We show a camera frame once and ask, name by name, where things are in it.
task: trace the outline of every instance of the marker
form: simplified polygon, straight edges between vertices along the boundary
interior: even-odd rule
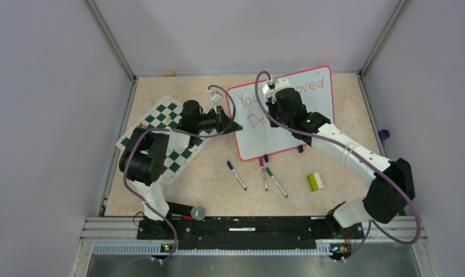
[[[283,190],[283,187],[280,186],[280,183],[278,183],[277,179],[275,178],[275,176],[273,176],[273,173],[269,168],[267,168],[267,172],[268,172],[268,175],[270,175],[270,177],[272,177],[273,181],[277,184],[277,186],[279,187],[279,189],[283,193],[283,195],[285,197],[288,197],[287,193],[285,192],[285,190]]]
[[[231,164],[231,162],[227,161],[227,166],[229,167],[229,169],[234,173],[234,176],[236,176],[236,179],[239,181],[239,183],[241,184],[241,186],[243,187],[244,190],[246,190],[246,186],[245,186],[245,183],[243,183],[243,180],[241,180],[241,178],[239,177],[239,175],[236,173],[236,171],[234,170],[233,168],[233,165]]]
[[[265,172],[265,167],[263,166],[263,157],[260,158],[261,173],[263,174],[263,183],[265,184],[265,191],[268,191],[267,183],[267,173]]]

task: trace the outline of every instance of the beige table surface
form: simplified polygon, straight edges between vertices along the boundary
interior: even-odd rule
[[[162,97],[184,102],[194,99],[208,111],[209,84],[225,89],[254,81],[254,75],[139,78],[127,127],[139,120]],[[365,103],[354,73],[334,73],[332,86],[336,126],[346,135],[379,153]],[[222,106],[227,110],[225,99]],[[226,165],[230,160],[244,180],[244,191]],[[200,205],[208,216],[323,215],[335,205],[363,196],[367,189],[350,170],[329,155],[308,146],[270,156],[267,163],[288,193],[285,198],[270,177],[263,186],[258,160],[241,161],[233,134],[209,140],[172,185],[162,185],[167,201]],[[325,188],[311,192],[307,175],[319,172]],[[122,173],[115,171],[106,216],[133,216],[141,201],[126,190]]]

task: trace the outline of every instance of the blue marker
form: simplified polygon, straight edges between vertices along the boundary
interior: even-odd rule
[[[234,176],[236,176],[236,179],[239,181],[239,183],[241,184],[241,186],[243,187],[244,190],[246,190],[246,186],[245,186],[245,183],[243,183],[243,180],[241,180],[241,178],[239,177],[239,175],[236,173],[236,171],[234,170],[234,167],[233,165],[231,164],[231,162],[227,161],[227,166],[229,167],[229,169],[234,173]]]

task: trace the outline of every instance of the whiteboard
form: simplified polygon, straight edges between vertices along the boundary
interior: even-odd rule
[[[302,102],[308,112],[317,111],[334,122],[331,69],[327,66],[285,74],[290,84],[301,93]],[[265,80],[258,83],[260,97]],[[280,127],[272,128],[266,115],[260,109],[254,95],[254,83],[238,85],[228,90],[236,105],[234,121],[243,126],[235,132],[239,158],[250,160],[265,154],[274,154],[304,144]],[[263,96],[263,105],[267,96]],[[230,115],[231,104],[228,101]]]

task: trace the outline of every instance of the wall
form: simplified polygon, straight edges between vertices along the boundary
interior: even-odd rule
[[[359,70],[398,0],[96,0],[137,75]]]
[[[465,276],[465,1],[412,1],[367,85],[443,276]]]
[[[68,276],[130,81],[83,1],[0,0],[0,276]]]

